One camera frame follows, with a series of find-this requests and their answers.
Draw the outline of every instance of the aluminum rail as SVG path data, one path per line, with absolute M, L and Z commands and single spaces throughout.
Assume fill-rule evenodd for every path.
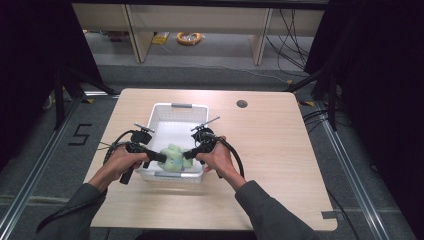
M 325 110 L 322 102 L 316 102 L 316 105 L 318 110 Z M 352 191 L 358 200 L 359 206 L 365 215 L 365 219 L 370 226 L 374 238 L 381 240 L 390 239 L 387 230 L 384 227 L 383 221 L 381 220 L 380 214 L 376 210 L 370 196 L 365 190 L 365 187 L 362 184 L 362 181 L 356 172 L 355 167 L 353 166 L 352 161 L 350 160 L 337 131 L 333 131 L 333 128 L 330 126 L 328 121 L 324 121 L 323 126 L 328 138 L 330 139 L 331 145 L 333 145 L 333 148 L 336 151 L 340 164 L 342 165 L 347 180 L 352 187 Z
M 63 137 L 63 133 L 67 129 L 72 114 L 75 112 L 80 102 L 81 98 L 74 98 L 71 101 L 66 111 L 66 117 L 62 125 L 53 132 L 46 147 L 32 168 L 31 173 L 28 175 L 24 185 L 22 186 L 19 193 L 15 196 L 6 214 L 3 216 L 0 223 L 0 240 L 8 239 L 12 233 L 16 223 L 18 222 L 22 212 L 25 209 L 28 199 L 34 192 L 35 187 L 40 181 L 48 163 L 50 162 L 51 157 L 59 145 L 59 142 Z

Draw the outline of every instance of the white plastic bin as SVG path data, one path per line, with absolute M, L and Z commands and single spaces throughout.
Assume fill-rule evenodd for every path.
M 152 140 L 147 147 L 155 152 L 167 148 L 170 143 L 179 147 L 192 149 L 195 147 L 195 133 L 191 131 L 196 126 L 208 121 L 209 108 L 205 105 L 157 103 L 153 106 L 148 128 L 153 129 Z M 203 166 L 193 159 L 193 167 L 181 172 L 166 172 L 160 168 L 157 161 L 151 161 L 147 169 L 141 166 L 135 170 L 144 180 L 196 182 L 201 181 Z

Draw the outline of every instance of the green object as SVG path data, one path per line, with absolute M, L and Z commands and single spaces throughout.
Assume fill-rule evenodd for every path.
M 169 144 L 168 148 L 164 148 L 160 153 L 166 155 L 166 162 L 158 162 L 158 166 L 167 172 L 181 172 L 186 168 L 193 167 L 193 159 L 183 157 L 183 152 L 189 149 L 180 148 L 175 144 Z

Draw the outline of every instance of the person's right hand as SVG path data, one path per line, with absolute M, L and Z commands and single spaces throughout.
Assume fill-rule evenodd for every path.
M 146 153 L 129 153 L 125 145 L 120 145 L 88 183 L 103 192 L 113 181 L 118 180 L 128 171 L 128 168 L 131 166 L 138 168 L 142 162 L 147 161 L 149 158 Z
M 204 169 L 205 173 L 215 170 L 219 176 L 227 180 L 235 191 L 246 183 L 246 180 L 234 168 L 230 151 L 219 141 L 212 152 L 198 153 L 196 159 L 203 160 L 208 165 Z

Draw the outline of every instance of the jacket sleeve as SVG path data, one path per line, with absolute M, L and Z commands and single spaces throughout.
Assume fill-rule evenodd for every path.
M 58 212 L 75 209 L 89 202 L 93 202 L 94 204 L 54 218 L 37 233 L 35 239 L 90 239 L 91 221 L 103 204 L 106 192 L 101 193 L 92 185 L 88 183 L 83 184 L 68 203 Z
M 255 181 L 244 184 L 235 197 L 249 216 L 257 239 L 319 239 L 306 223 L 270 197 Z

